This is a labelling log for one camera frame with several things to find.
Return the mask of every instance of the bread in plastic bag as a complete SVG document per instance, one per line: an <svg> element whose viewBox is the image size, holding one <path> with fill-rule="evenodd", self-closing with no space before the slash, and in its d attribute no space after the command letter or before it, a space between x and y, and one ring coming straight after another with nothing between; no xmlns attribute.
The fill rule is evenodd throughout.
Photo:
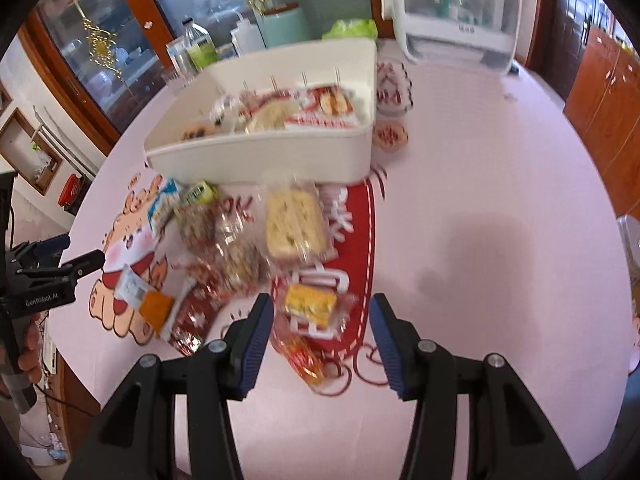
<svg viewBox="0 0 640 480"><path fill-rule="evenodd" d="M281 270L335 258L337 252L313 183L293 182L266 193L266 256Z"/></svg>

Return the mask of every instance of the small snack packet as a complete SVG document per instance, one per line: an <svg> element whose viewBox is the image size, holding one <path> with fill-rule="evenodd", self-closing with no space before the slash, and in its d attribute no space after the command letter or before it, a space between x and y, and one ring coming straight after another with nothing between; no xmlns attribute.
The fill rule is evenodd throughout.
<svg viewBox="0 0 640 480"><path fill-rule="evenodd" d="M151 232L157 237L174 214L174 207L180 203L180 189L174 179L164 186L149 207L146 217L151 225Z"/></svg>
<svg viewBox="0 0 640 480"><path fill-rule="evenodd" d="M165 324L171 307L174 304L174 298L158 292L150 290L145 294L140 304L140 316L142 316L156 334L160 333L162 326Z"/></svg>
<svg viewBox="0 0 640 480"><path fill-rule="evenodd" d="M268 194L266 253L281 270L337 256L314 184L295 183Z"/></svg>
<svg viewBox="0 0 640 480"><path fill-rule="evenodd" d="M196 353L224 305L210 295L205 286L187 279L162 327L160 339L185 356Z"/></svg>
<svg viewBox="0 0 640 480"><path fill-rule="evenodd" d="M182 205L189 204L208 204L220 200L220 192L215 186L210 186L201 181L192 186L182 199Z"/></svg>
<svg viewBox="0 0 640 480"><path fill-rule="evenodd" d="M293 334L282 313L276 313L271 330L271 345L282 354L294 371L308 384L316 387L324 381L322 361L316 357L303 337Z"/></svg>
<svg viewBox="0 0 640 480"><path fill-rule="evenodd" d="M122 269L113 297L137 310L156 333L160 332L174 304L174 298L155 290L128 265Z"/></svg>
<svg viewBox="0 0 640 480"><path fill-rule="evenodd" d="M311 339L340 340L355 294L339 294L330 288L281 282L276 290L275 306L289 316L289 328Z"/></svg>
<svg viewBox="0 0 640 480"><path fill-rule="evenodd" d="M175 209L180 236L194 253L205 251L216 239L216 205L187 203Z"/></svg>
<svg viewBox="0 0 640 480"><path fill-rule="evenodd" d="M331 290L292 283L287 287L282 310L326 328L338 303L338 296Z"/></svg>
<svg viewBox="0 0 640 480"><path fill-rule="evenodd" d="M152 290L155 289L151 284L140 278L131 267L125 265L113 289L113 297L138 310L145 299L145 294Z"/></svg>
<svg viewBox="0 0 640 480"><path fill-rule="evenodd" d="M202 119L185 127L182 135L180 136L180 142L193 139L203 139L204 137L210 137L220 133L222 133L222 131L218 126Z"/></svg>
<svg viewBox="0 0 640 480"><path fill-rule="evenodd" d="M347 92L336 85L307 91L302 111L284 121L286 128L356 128L360 126Z"/></svg>
<svg viewBox="0 0 640 480"><path fill-rule="evenodd" d="M266 278L254 234L236 211L220 213L214 221L215 243L199 248L198 260L184 265L184 269L222 300L253 294Z"/></svg>

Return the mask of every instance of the red object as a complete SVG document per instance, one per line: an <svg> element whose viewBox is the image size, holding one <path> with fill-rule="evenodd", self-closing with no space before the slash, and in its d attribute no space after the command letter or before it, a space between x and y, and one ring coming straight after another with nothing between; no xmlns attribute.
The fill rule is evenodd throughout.
<svg viewBox="0 0 640 480"><path fill-rule="evenodd" d="M62 193L58 198L58 205L64 207L65 205L71 205L80 192L80 177L75 173L72 173L66 181L65 187L62 188Z"/></svg>

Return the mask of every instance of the white squeeze bottle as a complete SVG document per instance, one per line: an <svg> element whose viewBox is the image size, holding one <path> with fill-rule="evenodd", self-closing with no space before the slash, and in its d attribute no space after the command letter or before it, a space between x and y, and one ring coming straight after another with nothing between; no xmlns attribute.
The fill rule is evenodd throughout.
<svg viewBox="0 0 640 480"><path fill-rule="evenodd" d="M264 50L264 41L257 25L236 12L240 20L236 22L236 28L231 31L231 43L234 44L238 56L244 56L249 52Z"/></svg>
<svg viewBox="0 0 640 480"><path fill-rule="evenodd" d="M182 24L184 25L184 46L196 69L200 71L211 63L215 63L219 57L207 29L193 23L193 18L187 18Z"/></svg>

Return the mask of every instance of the wooden door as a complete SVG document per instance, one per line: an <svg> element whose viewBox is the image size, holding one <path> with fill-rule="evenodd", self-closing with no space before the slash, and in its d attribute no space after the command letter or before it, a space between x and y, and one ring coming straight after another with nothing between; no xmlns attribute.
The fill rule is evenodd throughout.
<svg viewBox="0 0 640 480"><path fill-rule="evenodd" d="M584 134L584 145L600 174L605 174L630 139L640 117L640 90L635 76L618 64L591 126Z"/></svg>
<svg viewBox="0 0 640 480"><path fill-rule="evenodd" d="M619 51L615 42L601 30L591 29L580 70L564 106L566 118L580 137L584 137L600 106Z"/></svg>
<svg viewBox="0 0 640 480"><path fill-rule="evenodd" d="M580 68L595 4L596 0L558 0L556 5L548 61L540 75L564 100L569 97Z"/></svg>

